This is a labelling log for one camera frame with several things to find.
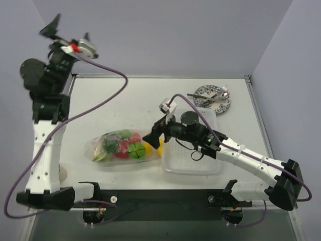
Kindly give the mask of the white plastic basket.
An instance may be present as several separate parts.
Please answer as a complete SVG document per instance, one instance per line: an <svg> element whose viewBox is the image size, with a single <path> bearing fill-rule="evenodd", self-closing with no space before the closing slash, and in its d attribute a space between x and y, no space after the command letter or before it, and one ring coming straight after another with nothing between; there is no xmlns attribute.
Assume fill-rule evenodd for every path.
<svg viewBox="0 0 321 241"><path fill-rule="evenodd" d="M192 144L172 138L162 147L162 167L172 173L186 175L217 175L222 162L196 153Z"/></svg>

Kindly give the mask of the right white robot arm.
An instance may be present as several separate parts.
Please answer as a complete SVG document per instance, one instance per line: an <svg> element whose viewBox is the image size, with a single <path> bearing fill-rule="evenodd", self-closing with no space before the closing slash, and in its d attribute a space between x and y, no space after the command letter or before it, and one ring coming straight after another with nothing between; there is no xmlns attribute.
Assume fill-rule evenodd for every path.
<svg viewBox="0 0 321 241"><path fill-rule="evenodd" d="M241 146L211 129L199 111L183 113L179 122L175 117L170 120L162 117L142 139L157 149L161 135L165 142L171 138L188 142L203 156L233 164L261 179L256 185L230 181L222 193L224 202L229 205L237 201L269 200L283 210L292 211L300 201L303 177L298 162L275 160Z"/></svg>

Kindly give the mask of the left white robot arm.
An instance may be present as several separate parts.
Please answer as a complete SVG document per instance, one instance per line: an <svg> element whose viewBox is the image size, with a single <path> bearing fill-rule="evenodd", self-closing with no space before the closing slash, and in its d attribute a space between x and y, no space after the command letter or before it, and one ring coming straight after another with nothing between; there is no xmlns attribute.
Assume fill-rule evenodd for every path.
<svg viewBox="0 0 321 241"><path fill-rule="evenodd" d="M61 187L59 162L62 137L69 117L72 68L79 61L78 53L87 59L98 58L89 33L83 38L65 40L58 36L61 15L48 23L39 34L52 40L48 62L30 58L20 66L24 88L32 100L34 128L34 159L30 176L16 201L34 209L70 210L76 202L73 187Z"/></svg>

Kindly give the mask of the clear zip top bag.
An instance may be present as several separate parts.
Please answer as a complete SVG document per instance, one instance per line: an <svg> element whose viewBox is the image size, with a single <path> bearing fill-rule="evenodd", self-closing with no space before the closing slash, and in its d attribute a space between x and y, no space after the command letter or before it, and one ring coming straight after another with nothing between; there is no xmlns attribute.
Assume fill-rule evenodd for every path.
<svg viewBox="0 0 321 241"><path fill-rule="evenodd" d="M146 130L123 129L102 134L84 145L85 157L100 166L120 166L154 161L161 152L142 138Z"/></svg>

